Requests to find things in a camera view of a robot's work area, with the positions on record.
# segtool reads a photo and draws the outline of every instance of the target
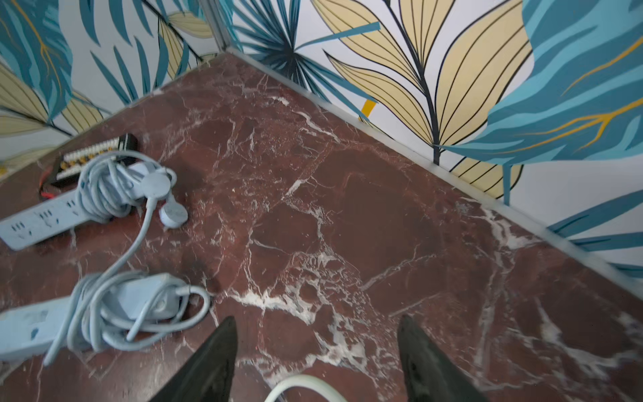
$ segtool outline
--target yellow leaf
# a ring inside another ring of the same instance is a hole
[[[402,85],[392,78],[364,68],[344,64],[328,56],[337,71],[351,84],[385,105],[417,136],[431,144],[431,130],[424,109]]]
[[[333,33],[380,22],[368,8],[354,0],[312,0],[312,5]],[[378,31],[340,40],[358,55],[397,71],[421,90],[415,69],[381,22]]]
[[[440,144],[454,145],[479,129],[531,53],[521,11],[521,0],[503,3],[449,49],[437,89]]]
[[[189,11],[172,13],[168,18],[170,19],[170,24],[191,36],[202,39],[214,37],[210,25],[204,20],[198,19]]]
[[[30,149],[0,162],[0,172],[2,172],[0,173],[0,179],[7,178],[10,174],[47,155],[53,149],[56,149],[56,147]]]
[[[22,117],[0,116],[0,136],[13,136],[27,134],[44,127],[44,124],[36,120],[29,120]]]
[[[47,110],[38,95],[2,63],[0,63],[0,107],[42,122],[47,121]]]
[[[176,77],[176,71],[179,69],[181,64],[181,56],[183,56],[183,41],[179,39],[178,36],[159,19],[159,35],[165,41],[167,46],[167,52],[170,59],[170,63],[167,66],[167,73],[170,76],[170,79],[174,80]]]
[[[418,59],[426,66],[433,41],[454,0],[400,0],[402,23]]]
[[[86,97],[76,91],[74,91],[73,95],[74,97],[69,101],[65,110],[62,111],[62,115],[74,127],[74,130],[80,134],[102,121],[103,116],[97,108],[89,105],[90,102]],[[87,103],[81,102],[76,98],[85,100]]]
[[[511,188],[520,179],[522,168],[523,165],[513,165],[511,167]],[[501,165],[493,165],[492,163],[476,161],[471,158],[462,158],[451,169],[451,173],[492,197],[500,198],[504,194]]]

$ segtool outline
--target wallpaper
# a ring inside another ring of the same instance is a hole
[[[0,0],[0,176],[216,51],[198,0]]]
[[[244,53],[643,277],[643,1],[220,4]]]

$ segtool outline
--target white cable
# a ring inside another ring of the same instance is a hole
[[[299,374],[286,378],[279,384],[275,385],[264,402],[275,402],[279,395],[288,388],[303,387],[311,389],[323,396],[328,402],[347,402],[346,399],[333,387],[317,377]]]
[[[116,151],[98,156],[91,160],[80,173],[76,203],[93,220],[101,223],[108,222],[112,216],[126,216],[132,206],[139,206],[138,202],[130,197],[128,191],[134,185],[139,185],[144,176],[114,162],[115,156],[128,156],[150,163],[156,172],[163,172],[170,176],[170,187],[176,183],[176,173],[162,167],[157,161],[144,154],[135,151]],[[123,204],[121,200],[126,200],[127,204]],[[141,230],[129,249],[102,274],[87,275],[76,284],[71,293],[69,310],[44,357],[45,366],[53,362],[65,340],[67,348],[72,351],[79,351],[87,344],[95,351],[105,349],[106,345],[123,351],[137,351],[152,345],[168,333],[182,331],[196,325],[208,313],[210,309],[208,292],[203,288],[188,286],[182,280],[173,277],[167,279],[163,287],[159,288],[156,294],[145,303],[140,316],[135,321],[117,316],[102,302],[102,298],[113,287],[145,276],[138,271],[117,272],[143,242],[157,203],[156,198],[147,199]],[[181,297],[176,316],[170,319],[169,323],[163,324],[147,320],[147,315],[154,307],[157,296],[168,289],[172,289],[177,296]],[[181,321],[190,294],[201,296],[203,306],[195,316]],[[134,342],[134,338],[140,331],[154,333],[154,335]]]

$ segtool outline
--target floor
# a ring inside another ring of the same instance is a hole
[[[129,266],[206,286],[212,313],[148,351],[28,360],[0,401],[146,401],[234,315],[234,401],[304,372],[349,402],[401,402],[404,313],[491,401],[643,400],[643,302],[243,61],[220,56],[61,151],[124,132],[177,172],[190,213],[167,232],[155,217]],[[37,202],[51,160],[0,184],[1,217]],[[69,294],[140,224],[0,244],[0,310]]]

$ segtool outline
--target power cord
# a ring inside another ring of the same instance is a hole
[[[264,402],[275,402],[279,395],[281,395],[285,390],[293,387],[302,387],[313,390],[323,396],[328,402],[347,402],[346,399],[327,382],[317,377],[307,376],[305,374],[298,374],[296,376],[286,378],[275,385]]]
[[[113,159],[117,156],[129,156],[145,162],[149,173],[142,174],[114,162]],[[122,351],[137,351],[149,347],[168,333],[196,325],[208,313],[210,295],[207,290],[189,286],[182,280],[169,276],[153,297],[145,302],[135,320],[117,315],[104,303],[106,294],[115,287],[145,276],[139,271],[117,272],[143,242],[158,201],[167,200],[161,211],[161,220],[167,226],[178,227],[187,220],[185,208],[176,203],[170,192],[175,183],[174,171],[162,167],[154,159],[136,151],[107,152],[91,160],[83,168],[78,179],[76,203],[91,219],[106,223],[114,216],[128,215],[132,206],[140,205],[129,193],[134,186],[140,186],[147,198],[145,217],[136,239],[114,264],[102,274],[87,275],[76,284],[71,294],[69,309],[44,357],[43,365],[47,366],[53,362],[64,341],[72,351],[80,351],[87,345],[97,352],[104,350],[106,345]],[[155,306],[157,297],[168,291],[181,297],[176,316],[167,323],[149,319],[150,310]],[[190,294],[201,296],[203,306],[195,316],[181,321]],[[154,335],[134,341],[140,331]]]
[[[38,184],[38,197],[40,198],[41,201],[47,201],[48,199],[56,198],[56,194],[44,190],[45,181],[47,180],[47,177],[51,174],[51,170],[52,169],[50,167],[42,173],[41,179]]]

